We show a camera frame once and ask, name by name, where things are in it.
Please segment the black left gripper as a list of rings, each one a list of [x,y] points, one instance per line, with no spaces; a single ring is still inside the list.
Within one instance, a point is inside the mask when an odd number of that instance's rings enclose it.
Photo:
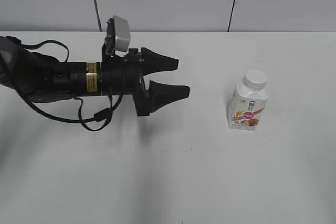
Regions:
[[[124,57],[107,55],[102,50],[101,92],[104,95],[131,95],[137,116],[150,113],[189,97],[189,86],[174,86],[150,81],[148,91],[143,75],[178,69],[179,60],[147,48],[129,49]]]

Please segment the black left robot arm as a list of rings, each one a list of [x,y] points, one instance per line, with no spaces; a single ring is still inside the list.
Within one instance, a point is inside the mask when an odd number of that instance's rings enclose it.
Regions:
[[[1,70],[1,84],[20,91],[32,103],[52,103],[72,97],[131,95],[137,116],[148,116],[163,106],[188,98],[188,86],[150,81],[144,76],[178,68],[178,59],[156,54],[147,48],[129,49],[124,57],[102,48],[101,62],[59,61],[36,52],[41,44],[24,45],[15,37],[1,37],[1,58],[9,74]]]

